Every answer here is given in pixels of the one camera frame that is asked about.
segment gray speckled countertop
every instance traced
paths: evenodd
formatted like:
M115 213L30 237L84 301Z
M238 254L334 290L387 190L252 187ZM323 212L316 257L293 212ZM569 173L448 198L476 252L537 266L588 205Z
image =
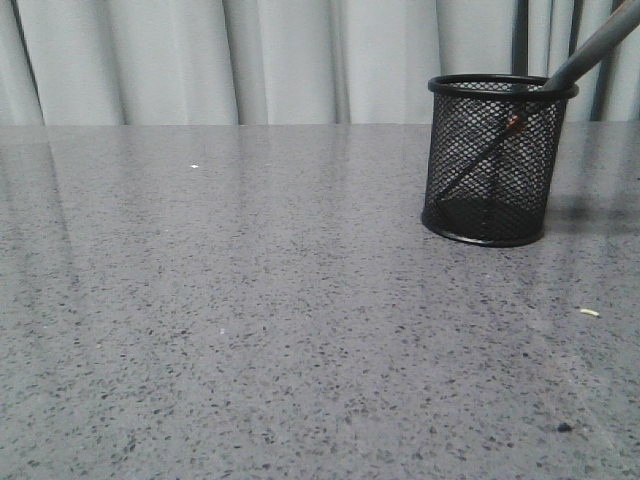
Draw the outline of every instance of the gray speckled countertop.
M0 128L0 477L636 480L640 123L568 124L514 249L421 225L427 150Z

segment white speck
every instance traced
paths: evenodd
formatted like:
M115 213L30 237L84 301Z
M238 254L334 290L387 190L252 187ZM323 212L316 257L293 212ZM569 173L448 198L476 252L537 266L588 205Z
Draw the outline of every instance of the white speck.
M580 313L584 313L585 315L591 315L592 317L599 317L600 313L595 310L591 310L590 308L581 308Z

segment curtain fold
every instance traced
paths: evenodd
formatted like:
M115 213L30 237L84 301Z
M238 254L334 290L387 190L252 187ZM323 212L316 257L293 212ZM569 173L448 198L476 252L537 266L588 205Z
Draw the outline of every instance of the curtain fold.
M618 3L0 0L0 124L430 123L429 78L547 76ZM579 86L638 119L640 31Z

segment metal mesh cup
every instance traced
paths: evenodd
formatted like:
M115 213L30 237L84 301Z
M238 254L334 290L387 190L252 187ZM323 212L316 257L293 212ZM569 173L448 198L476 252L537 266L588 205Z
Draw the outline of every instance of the metal mesh cup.
M545 81L449 75L429 82L435 105L422 212L427 228L492 247L542 237L567 100L578 93L575 85L537 92ZM501 139L516 120L518 128Z

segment curtain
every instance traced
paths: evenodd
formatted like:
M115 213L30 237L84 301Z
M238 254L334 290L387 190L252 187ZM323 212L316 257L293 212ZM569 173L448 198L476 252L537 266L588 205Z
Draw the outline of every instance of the curtain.
M0 125L430 123L430 77L547 76L620 0L0 0ZM640 115L640 29L568 120Z

